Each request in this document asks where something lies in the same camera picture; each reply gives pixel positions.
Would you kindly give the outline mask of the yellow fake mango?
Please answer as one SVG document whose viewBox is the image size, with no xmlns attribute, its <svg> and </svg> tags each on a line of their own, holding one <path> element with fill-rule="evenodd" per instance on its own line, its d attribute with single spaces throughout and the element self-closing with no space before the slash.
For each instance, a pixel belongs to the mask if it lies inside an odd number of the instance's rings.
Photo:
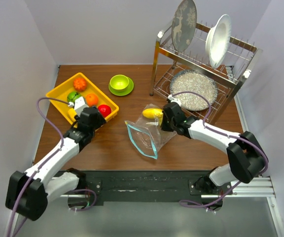
<svg viewBox="0 0 284 237">
<path fill-rule="evenodd" d="M 77 113 L 76 113 L 76 111 L 73 109 L 73 108 L 70 108 L 69 110 L 68 110 L 68 116 L 69 116 L 69 118 L 70 118 L 70 120 L 72 121 L 72 122 L 75 122 L 76 121 L 76 119 L 75 119 L 75 116 L 77 115 Z"/>
</svg>

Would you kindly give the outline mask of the light green fake fruit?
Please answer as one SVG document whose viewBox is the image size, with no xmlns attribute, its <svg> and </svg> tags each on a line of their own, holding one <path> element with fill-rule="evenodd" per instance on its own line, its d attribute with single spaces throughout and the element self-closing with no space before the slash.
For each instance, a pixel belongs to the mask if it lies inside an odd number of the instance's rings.
<svg viewBox="0 0 284 237">
<path fill-rule="evenodd" d="M 73 102 L 74 103 L 76 101 L 76 99 L 78 99 L 80 97 L 82 97 L 82 95 L 79 92 L 73 91 L 73 92 L 71 92 L 67 95 L 67 102 Z"/>
</svg>

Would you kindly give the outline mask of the red fake apple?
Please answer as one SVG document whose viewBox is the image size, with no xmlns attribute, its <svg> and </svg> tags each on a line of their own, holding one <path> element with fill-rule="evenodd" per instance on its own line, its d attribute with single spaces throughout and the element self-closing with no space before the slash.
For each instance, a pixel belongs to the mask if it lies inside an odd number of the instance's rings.
<svg viewBox="0 0 284 237">
<path fill-rule="evenodd" d="M 101 104 L 98 106 L 98 111 L 101 113 L 101 115 L 103 117 L 107 117 L 111 114 L 112 112 L 112 109 L 109 105 L 106 105 L 106 104 Z"/>
</svg>

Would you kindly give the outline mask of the fake orange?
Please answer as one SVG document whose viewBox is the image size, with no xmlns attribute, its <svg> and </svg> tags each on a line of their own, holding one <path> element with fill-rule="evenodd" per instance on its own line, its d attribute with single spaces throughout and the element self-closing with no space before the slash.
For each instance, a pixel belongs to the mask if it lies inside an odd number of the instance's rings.
<svg viewBox="0 0 284 237">
<path fill-rule="evenodd" d="M 90 93 L 85 96 L 86 103 L 89 107 L 97 106 L 99 103 L 99 98 L 96 94 Z"/>
<path fill-rule="evenodd" d="M 87 82 L 84 78 L 75 78 L 73 80 L 73 87 L 78 92 L 85 91 L 87 88 Z"/>
</svg>

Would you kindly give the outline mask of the clear zip top bag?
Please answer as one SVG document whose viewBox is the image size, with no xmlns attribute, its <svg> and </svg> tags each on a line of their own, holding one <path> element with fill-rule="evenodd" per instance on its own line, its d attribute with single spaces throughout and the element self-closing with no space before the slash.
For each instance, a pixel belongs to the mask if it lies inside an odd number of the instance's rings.
<svg viewBox="0 0 284 237">
<path fill-rule="evenodd" d="M 154 104 L 148 104 L 144 109 L 148 108 L 161 109 Z M 158 159 L 160 149 L 177 135 L 175 131 L 163 131 L 158 121 L 159 119 L 147 119 L 142 113 L 135 122 L 125 121 L 131 143 L 140 154 L 153 159 Z"/>
</svg>

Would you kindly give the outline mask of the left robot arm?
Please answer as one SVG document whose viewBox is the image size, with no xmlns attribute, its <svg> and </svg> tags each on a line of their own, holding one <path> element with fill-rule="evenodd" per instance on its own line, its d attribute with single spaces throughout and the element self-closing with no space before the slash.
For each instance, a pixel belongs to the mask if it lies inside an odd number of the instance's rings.
<svg viewBox="0 0 284 237">
<path fill-rule="evenodd" d="M 63 140 L 36 165 L 25 172 L 16 171 L 9 179 L 5 206 L 28 219 L 37 220 L 49 202 L 73 191 L 80 194 L 86 189 L 85 176 L 70 169 L 55 177 L 62 166 L 87 146 L 95 131 L 106 124 L 96 107 L 84 108 L 77 121 L 63 135 Z"/>
</svg>

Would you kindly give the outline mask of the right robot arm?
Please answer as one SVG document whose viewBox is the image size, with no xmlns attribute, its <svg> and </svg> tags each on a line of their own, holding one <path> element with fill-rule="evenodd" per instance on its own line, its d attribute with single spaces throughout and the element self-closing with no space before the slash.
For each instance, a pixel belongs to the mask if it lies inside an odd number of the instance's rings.
<svg viewBox="0 0 284 237">
<path fill-rule="evenodd" d="M 195 116 L 187 117 L 176 102 L 163 107 L 161 129 L 205 142 L 227 154 L 228 164 L 216 167 L 208 175 L 200 177 L 194 183 L 197 190 L 215 194 L 222 185 L 235 180 L 248 184 L 268 168 L 268 158 L 251 132 L 239 134 L 206 125 Z"/>
</svg>

